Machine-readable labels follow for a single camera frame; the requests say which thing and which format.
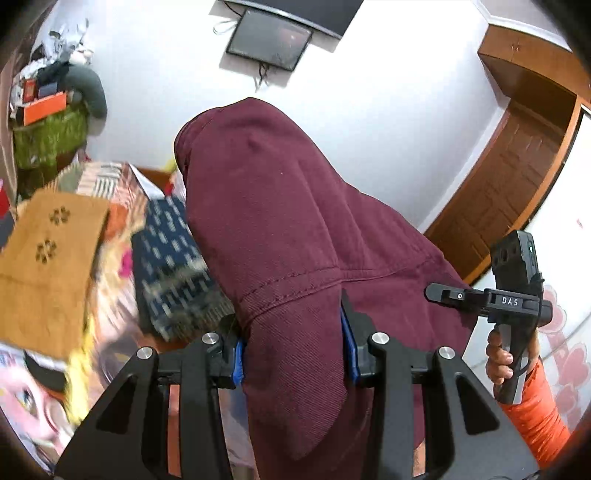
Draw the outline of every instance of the metal screw head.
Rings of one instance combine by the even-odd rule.
[[[375,343],[379,343],[380,345],[386,345],[386,343],[388,343],[390,341],[390,337],[384,332],[375,332],[371,336],[371,339]]]
[[[138,353],[136,355],[141,360],[147,360],[148,358],[150,358],[152,356],[152,353],[153,353],[153,350],[149,346],[143,346],[142,348],[140,348],[138,350]]]
[[[207,345],[214,345],[220,339],[220,336],[216,332],[207,332],[201,337],[201,341]]]
[[[439,355],[441,355],[446,360],[451,360],[456,356],[456,353],[453,351],[453,348],[450,346],[442,346],[439,349]]]

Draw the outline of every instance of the orange sleeve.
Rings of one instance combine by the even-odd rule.
[[[539,358],[525,381],[521,404],[500,405],[538,460],[540,468],[545,468],[562,450],[570,433],[558,414]]]

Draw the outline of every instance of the brown mat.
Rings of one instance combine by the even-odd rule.
[[[109,202],[38,190],[0,256],[0,340],[55,359],[82,344],[86,292]]]

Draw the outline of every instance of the hand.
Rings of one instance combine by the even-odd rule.
[[[535,331],[528,345],[528,350],[530,353],[530,364],[527,372],[530,373],[534,369],[535,362],[540,355],[538,330]],[[488,357],[486,362],[486,376],[495,384],[495,389],[498,389],[497,385],[502,385],[506,378],[513,376],[513,370],[508,366],[513,363],[513,356],[501,348],[501,334],[496,329],[488,335],[486,356]]]

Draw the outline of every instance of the blue patterned cloth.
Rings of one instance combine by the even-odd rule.
[[[136,291],[154,329],[165,340],[190,339],[214,330],[233,313],[232,303],[209,275],[176,197],[150,200],[145,228],[136,233],[133,259]]]

